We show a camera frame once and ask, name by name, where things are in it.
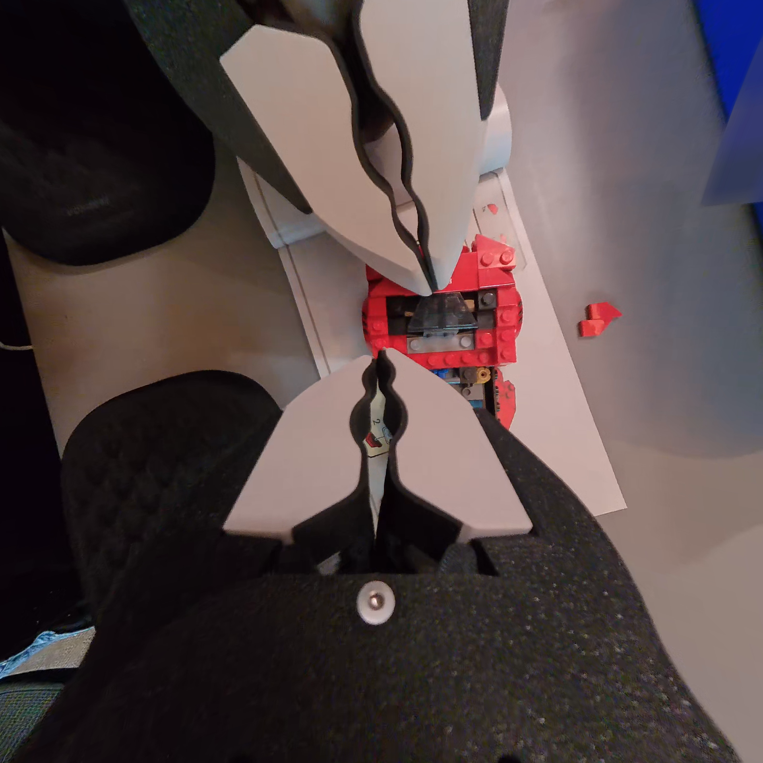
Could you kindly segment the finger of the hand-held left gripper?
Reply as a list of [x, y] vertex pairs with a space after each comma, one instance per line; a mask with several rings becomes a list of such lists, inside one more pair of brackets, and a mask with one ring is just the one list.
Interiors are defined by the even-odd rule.
[[255, 24], [221, 65], [326, 231], [401, 287], [432, 294], [391, 186], [363, 147], [355, 87], [333, 43], [287, 24]]
[[405, 183], [437, 290], [469, 230], [484, 142], [466, 1], [371, 1], [358, 30], [372, 77], [402, 119]]

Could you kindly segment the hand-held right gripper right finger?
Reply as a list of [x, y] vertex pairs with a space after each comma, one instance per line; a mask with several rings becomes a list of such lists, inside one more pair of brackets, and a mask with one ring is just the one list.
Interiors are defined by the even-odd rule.
[[456, 543], [528, 534], [533, 524], [472, 405], [395, 349], [380, 351], [377, 377], [392, 434], [378, 545], [439, 561]]

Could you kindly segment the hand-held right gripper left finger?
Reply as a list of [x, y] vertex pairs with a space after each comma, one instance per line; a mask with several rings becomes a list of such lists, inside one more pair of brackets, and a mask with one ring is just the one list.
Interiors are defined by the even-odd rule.
[[236, 536], [297, 546], [319, 564], [374, 544], [365, 438], [376, 370], [370, 356], [297, 396], [265, 444], [227, 519]]

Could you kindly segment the red lego car body section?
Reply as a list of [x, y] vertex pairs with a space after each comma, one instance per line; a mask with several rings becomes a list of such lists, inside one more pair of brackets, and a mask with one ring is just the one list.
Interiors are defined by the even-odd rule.
[[501, 368], [517, 361], [523, 322], [515, 265], [513, 247], [477, 234], [471, 246], [463, 247], [447, 286], [429, 296], [415, 294], [367, 266], [362, 324], [372, 355], [396, 349], [430, 372], [493, 367], [495, 418], [509, 429], [516, 390]]

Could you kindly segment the blue plastic bin with divider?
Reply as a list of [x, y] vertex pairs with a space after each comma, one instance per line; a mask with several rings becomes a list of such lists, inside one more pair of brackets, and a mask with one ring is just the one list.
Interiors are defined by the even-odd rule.
[[762, 2], [696, 1], [726, 119], [703, 204], [751, 206], [762, 227]]

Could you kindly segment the angled red lego piece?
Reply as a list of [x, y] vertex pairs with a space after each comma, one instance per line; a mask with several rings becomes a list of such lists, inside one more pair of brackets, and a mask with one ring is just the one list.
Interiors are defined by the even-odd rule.
[[600, 301], [588, 304], [585, 309], [585, 319], [577, 325], [577, 333], [580, 338], [599, 337], [609, 325], [622, 317], [619, 309], [608, 301]]

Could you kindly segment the white instruction booklet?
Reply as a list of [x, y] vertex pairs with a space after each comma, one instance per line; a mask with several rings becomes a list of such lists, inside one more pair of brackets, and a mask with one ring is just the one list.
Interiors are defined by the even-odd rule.
[[[626, 508], [596, 428], [539, 265], [520, 217], [505, 166], [512, 126], [497, 87], [466, 243], [483, 234], [513, 247], [513, 276], [523, 302], [518, 360], [501, 366], [517, 393], [510, 431], [575, 492], [595, 516]], [[320, 378], [368, 354], [361, 304], [368, 286], [364, 262], [271, 185], [237, 160], [247, 195], [269, 242], [279, 252]]]

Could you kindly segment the black mesh chair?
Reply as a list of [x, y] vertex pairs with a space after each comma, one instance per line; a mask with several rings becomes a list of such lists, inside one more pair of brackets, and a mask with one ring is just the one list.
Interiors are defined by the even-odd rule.
[[57, 682], [2, 683], [1, 762], [14, 757], [63, 688]]

